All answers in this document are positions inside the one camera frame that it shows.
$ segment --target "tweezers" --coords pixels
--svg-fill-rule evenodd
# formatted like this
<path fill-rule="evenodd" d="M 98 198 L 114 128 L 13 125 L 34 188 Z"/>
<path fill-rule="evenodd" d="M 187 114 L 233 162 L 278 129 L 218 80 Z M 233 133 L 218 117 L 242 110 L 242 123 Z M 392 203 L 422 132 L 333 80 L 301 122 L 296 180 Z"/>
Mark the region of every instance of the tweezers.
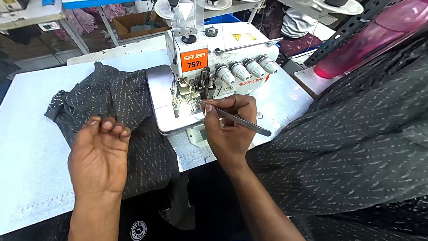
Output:
<path fill-rule="evenodd" d="M 207 103 L 204 103 L 202 101 L 199 101 L 199 100 L 192 100 L 192 101 L 195 101 L 196 103 L 198 103 L 198 104 L 200 104 L 202 106 L 207 106 Z M 255 124 L 253 124 L 251 122 L 248 122 L 248 121 L 242 119 L 239 116 L 235 116 L 235 115 L 229 114 L 226 111 L 224 111 L 224 110 L 222 110 L 220 108 L 217 108 L 215 106 L 214 106 L 214 108 L 217 110 L 218 114 L 220 114 L 220 115 L 228 118 L 229 120 L 234 121 L 234 122 L 236 122 L 236 123 L 238 123 L 238 124 L 240 124 L 242 126 L 245 126 L 246 128 L 248 128 L 248 129 L 250 129 L 250 130 L 252 130 L 252 131 L 254 131 L 254 132 L 258 133 L 258 134 L 261 134 L 261 135 L 264 135 L 264 136 L 271 136 L 272 135 L 272 132 L 270 132 L 269 130 L 267 130 L 265 128 L 259 127 L 258 125 L 255 125 Z"/>

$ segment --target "white overlock machine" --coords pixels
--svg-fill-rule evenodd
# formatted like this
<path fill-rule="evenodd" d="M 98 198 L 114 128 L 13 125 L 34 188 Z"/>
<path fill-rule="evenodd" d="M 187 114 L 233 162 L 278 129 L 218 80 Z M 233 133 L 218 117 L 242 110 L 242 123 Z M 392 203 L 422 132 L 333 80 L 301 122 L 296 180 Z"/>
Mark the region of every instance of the white overlock machine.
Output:
<path fill-rule="evenodd" d="M 199 104 L 192 100 L 250 94 L 263 86 L 279 69 L 275 44 L 282 39 L 269 40 L 248 22 L 204 26 L 205 0 L 169 3 L 174 12 L 172 29 L 165 33 L 170 69 L 147 70 L 158 127 L 164 135 L 203 120 Z M 165 99 L 160 92 L 166 93 L 166 83 L 170 98 Z"/>

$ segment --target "hand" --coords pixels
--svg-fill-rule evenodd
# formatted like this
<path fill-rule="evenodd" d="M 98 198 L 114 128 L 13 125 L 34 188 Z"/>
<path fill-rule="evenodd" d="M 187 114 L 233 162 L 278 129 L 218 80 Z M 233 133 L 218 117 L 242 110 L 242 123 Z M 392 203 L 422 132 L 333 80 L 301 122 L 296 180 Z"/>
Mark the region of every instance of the hand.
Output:
<path fill-rule="evenodd" d="M 208 144 L 215 157 L 227 174 L 247 167 L 245 154 L 256 134 L 254 131 L 227 118 L 222 119 L 224 127 L 220 128 L 219 116 L 213 106 L 222 108 L 230 114 L 238 114 L 243 119 L 257 124 L 256 100 L 252 96 L 231 95 L 224 99 L 204 100 L 204 124 Z"/>
<path fill-rule="evenodd" d="M 68 157 L 76 200 L 121 196 L 127 174 L 131 130 L 113 117 L 91 117 L 80 129 Z"/>

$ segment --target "circular logo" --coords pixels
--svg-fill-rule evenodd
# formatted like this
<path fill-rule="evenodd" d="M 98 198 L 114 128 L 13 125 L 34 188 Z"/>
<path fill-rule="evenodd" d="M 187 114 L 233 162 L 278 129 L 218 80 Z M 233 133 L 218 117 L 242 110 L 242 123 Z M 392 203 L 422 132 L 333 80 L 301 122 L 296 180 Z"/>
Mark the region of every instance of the circular logo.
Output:
<path fill-rule="evenodd" d="M 147 232 L 147 226 L 143 221 L 136 221 L 131 228 L 131 238 L 134 241 L 141 240 Z"/>

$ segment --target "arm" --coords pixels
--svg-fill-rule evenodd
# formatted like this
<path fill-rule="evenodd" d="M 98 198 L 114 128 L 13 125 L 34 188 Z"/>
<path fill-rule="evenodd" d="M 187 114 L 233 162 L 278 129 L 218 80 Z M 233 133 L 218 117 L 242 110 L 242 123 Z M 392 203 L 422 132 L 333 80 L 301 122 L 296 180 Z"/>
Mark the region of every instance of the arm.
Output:
<path fill-rule="evenodd" d="M 131 130 L 91 117 L 77 133 L 68 169 L 76 200 L 69 241 L 117 241 Z"/>
<path fill-rule="evenodd" d="M 229 177 L 235 187 L 245 221 L 255 240 L 305 240 L 249 167 L 229 173 Z"/>
<path fill-rule="evenodd" d="M 229 176 L 238 196 L 245 221 L 257 241 L 304 241 L 294 224 L 284 215 L 250 170 L 245 154 L 255 133 L 248 128 L 222 119 L 211 105 L 256 123 L 256 101 L 252 96 L 232 95 L 207 101 L 205 129 L 208 143 L 218 162 Z"/>
<path fill-rule="evenodd" d="M 68 240 L 117 240 L 122 195 L 76 198 Z"/>

